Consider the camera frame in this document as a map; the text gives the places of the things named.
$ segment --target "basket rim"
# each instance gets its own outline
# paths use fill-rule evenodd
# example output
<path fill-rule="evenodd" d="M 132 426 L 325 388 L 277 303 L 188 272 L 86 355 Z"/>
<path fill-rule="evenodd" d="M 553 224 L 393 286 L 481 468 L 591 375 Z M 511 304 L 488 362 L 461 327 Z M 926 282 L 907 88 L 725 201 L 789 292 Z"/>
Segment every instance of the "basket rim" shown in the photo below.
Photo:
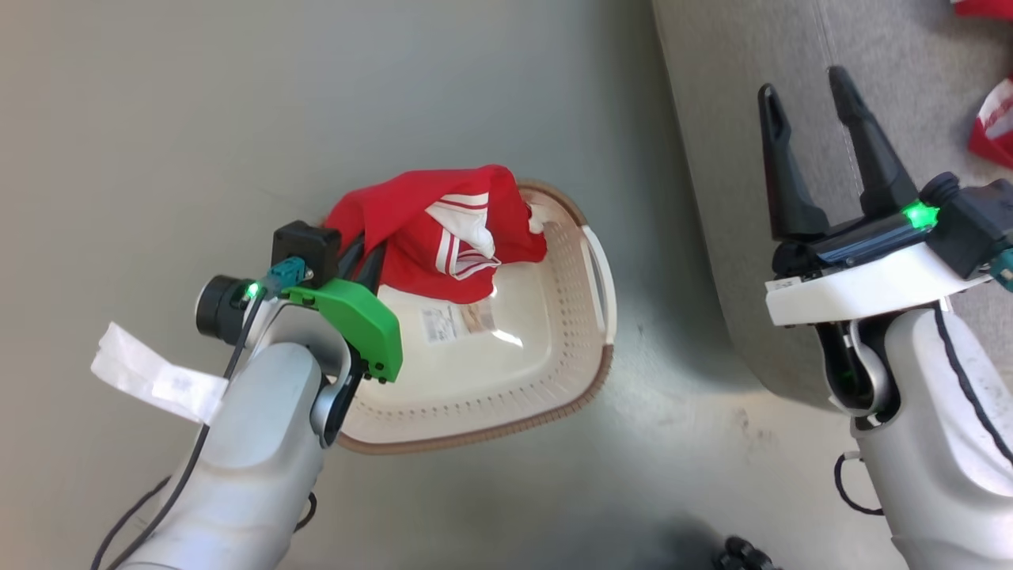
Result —
<path fill-rule="evenodd" d="M 583 216 L 583 213 L 579 210 L 579 208 L 576 207 L 576 203 L 568 195 L 552 184 L 537 179 L 525 178 L 518 180 L 518 187 L 522 190 L 533 190 L 552 197 L 563 208 L 563 210 L 566 211 L 567 214 L 569 214 L 578 226 L 583 227 L 588 225 L 588 219 Z M 369 443 L 356 439 L 342 431 L 338 434 L 337 444 L 345 450 L 366 456 L 394 456 L 417 454 L 420 452 L 436 452 L 438 450 L 448 450 L 450 447 L 458 447 L 469 443 L 478 443 L 481 441 L 505 437 L 511 434 L 529 430 L 531 428 L 565 418 L 575 414 L 588 404 L 591 404 L 591 402 L 595 400 L 595 397 L 598 396 L 598 393 L 602 390 L 602 386 L 605 385 L 605 381 L 609 376 L 609 371 L 612 368 L 613 350 L 614 347 L 611 344 L 605 344 L 602 346 L 602 358 L 598 365 L 598 373 L 595 375 L 595 379 L 592 383 L 588 386 L 588 389 L 580 394 L 580 396 L 564 406 L 553 408 L 530 418 L 516 420 L 501 426 L 469 431 L 459 435 L 449 435 L 445 437 L 396 443 Z"/>

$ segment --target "couch cushion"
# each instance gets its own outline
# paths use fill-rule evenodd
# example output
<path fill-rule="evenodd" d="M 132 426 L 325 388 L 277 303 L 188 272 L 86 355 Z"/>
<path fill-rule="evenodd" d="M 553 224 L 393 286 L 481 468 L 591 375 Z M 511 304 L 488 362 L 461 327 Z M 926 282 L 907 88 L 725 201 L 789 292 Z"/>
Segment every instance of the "couch cushion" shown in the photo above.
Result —
<path fill-rule="evenodd" d="M 773 83 L 813 198 L 832 223 L 860 214 L 861 182 L 826 69 L 844 65 L 921 187 L 952 170 L 965 184 L 1011 172 L 969 155 L 985 95 L 1013 70 L 1011 27 L 964 20 L 943 0 L 655 0 L 718 297 L 736 350 L 771 391 L 827 406 L 810 328 L 775 329 L 757 91 Z M 1013 379 L 1013 296 L 978 288 L 954 301 Z"/>

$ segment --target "red cloth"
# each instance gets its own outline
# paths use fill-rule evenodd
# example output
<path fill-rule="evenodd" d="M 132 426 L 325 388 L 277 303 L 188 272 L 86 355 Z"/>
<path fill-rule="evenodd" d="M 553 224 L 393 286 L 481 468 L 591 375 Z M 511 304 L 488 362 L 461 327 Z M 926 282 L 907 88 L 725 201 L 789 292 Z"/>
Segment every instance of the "red cloth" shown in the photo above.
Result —
<path fill-rule="evenodd" d="M 985 98 L 971 128 L 967 149 L 1013 168 L 1013 79 L 1003 79 Z"/>
<path fill-rule="evenodd" d="M 472 247 L 450 234 L 426 212 L 438 202 L 451 210 L 480 209 L 486 194 L 485 229 L 495 247 L 491 259 L 476 250 L 480 244 Z M 341 233 L 342 248 L 364 231 L 367 253 L 387 241 L 381 282 L 463 305 L 492 294 L 494 264 L 545 257 L 545 237 L 530 231 L 530 217 L 514 174 L 490 164 L 467 170 L 413 170 L 357 189 L 341 197 L 324 225 Z M 457 255 L 448 254 L 449 249 Z"/>
<path fill-rule="evenodd" d="M 1013 19 L 1011 0 L 960 0 L 953 4 L 953 10 L 961 16 Z"/>

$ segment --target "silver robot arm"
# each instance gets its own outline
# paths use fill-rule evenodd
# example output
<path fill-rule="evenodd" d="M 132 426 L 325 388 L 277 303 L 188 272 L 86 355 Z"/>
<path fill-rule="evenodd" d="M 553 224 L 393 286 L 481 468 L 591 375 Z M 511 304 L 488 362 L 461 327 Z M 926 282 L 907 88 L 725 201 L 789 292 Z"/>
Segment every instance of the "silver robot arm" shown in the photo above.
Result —
<path fill-rule="evenodd" d="M 106 570 L 269 570 L 281 562 L 312 516 L 323 453 L 360 383 L 394 382 L 402 361 L 397 319 L 376 298 L 384 246 L 366 252 L 360 236 L 338 255 L 339 240 L 293 222 L 275 232 L 264 277 L 218 275 L 206 284 L 197 326 L 235 348 L 226 380 L 244 348 L 252 354 L 168 481 L 158 514 Z M 155 492 L 110 531 L 92 569 Z"/>
<path fill-rule="evenodd" d="M 304 346 L 258 352 L 223 398 L 175 505 L 123 568 L 276 568 L 323 469 L 310 423 L 321 378 Z"/>

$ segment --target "white plastic basket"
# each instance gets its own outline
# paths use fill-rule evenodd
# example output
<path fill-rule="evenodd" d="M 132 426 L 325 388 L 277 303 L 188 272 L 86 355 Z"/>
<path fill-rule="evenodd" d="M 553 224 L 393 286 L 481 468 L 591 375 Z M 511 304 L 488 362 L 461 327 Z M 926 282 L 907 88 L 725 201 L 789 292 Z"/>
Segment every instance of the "white plastic basket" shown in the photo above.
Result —
<path fill-rule="evenodd" d="M 484 312 L 471 321 L 483 322 L 476 332 L 462 326 L 465 308 L 382 288 L 404 363 L 397 383 L 360 386 L 340 445 L 404 454 L 483 441 L 568 416 L 598 394 L 616 335 L 608 260 L 569 198 L 542 182 L 520 185 L 548 220 L 545 259 L 496 269 L 493 296 L 468 306 Z"/>

